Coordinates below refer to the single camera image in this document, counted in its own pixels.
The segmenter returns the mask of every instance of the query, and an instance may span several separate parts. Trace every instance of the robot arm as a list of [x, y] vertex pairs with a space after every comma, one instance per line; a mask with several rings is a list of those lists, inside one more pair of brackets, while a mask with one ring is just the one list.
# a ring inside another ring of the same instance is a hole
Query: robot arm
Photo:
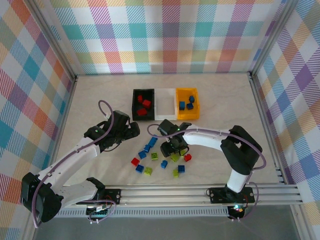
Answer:
[[[121, 142], [137, 137], [140, 134], [139, 126], [136, 122], [130, 123], [130, 117], [121, 112], [113, 111], [114, 124], [110, 132], [103, 139], [97, 141], [77, 153], [70, 156], [67, 161], [59, 165], [54, 172], [44, 181], [37, 194], [36, 213], [42, 222], [51, 220], [61, 208], [84, 200], [101, 200], [105, 194], [105, 185], [97, 179], [90, 177], [86, 181], [64, 186], [66, 181], [76, 173], [84, 164], [97, 157], [106, 149], [113, 145], [119, 145]], [[81, 146], [103, 136], [111, 124], [111, 119], [103, 121], [96, 126], [88, 129], [80, 142], [65, 156], [73, 151], [77, 151]], [[32, 210], [32, 199], [36, 187], [40, 181], [47, 176], [51, 168], [60, 161], [39, 172], [37, 175], [31, 172], [27, 173], [22, 179], [21, 203], [29, 210]]]
[[[158, 127], [158, 131], [163, 136], [187, 129], [198, 130], [200, 128], [187, 122], [183, 122], [180, 126], [177, 126], [166, 119]], [[227, 134], [214, 134], [212, 132], [224, 132]], [[259, 159], [259, 154], [252, 147], [232, 136], [228, 136], [228, 134], [241, 137], [262, 152], [261, 146], [241, 126], [234, 126], [230, 130], [201, 128], [201, 131], [182, 132], [169, 137], [168, 141], [164, 142], [160, 148], [165, 157], [174, 153], [180, 153], [181, 150], [188, 149], [189, 145], [201, 145], [222, 151], [232, 168], [230, 178], [226, 184], [226, 191], [238, 194], [244, 188], [254, 165]]]

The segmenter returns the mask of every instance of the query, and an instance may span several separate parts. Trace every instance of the plaid wall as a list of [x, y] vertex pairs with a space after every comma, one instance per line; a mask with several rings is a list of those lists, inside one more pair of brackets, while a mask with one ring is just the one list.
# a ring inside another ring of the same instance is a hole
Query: plaid wall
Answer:
[[50, 14], [88, 75], [247, 72], [285, 2], [50, 0]]
[[70, 88], [23, 0], [0, 0], [0, 240], [23, 231], [21, 179], [48, 165]]
[[320, 239], [320, 0], [300, 0], [258, 73], [282, 164]]

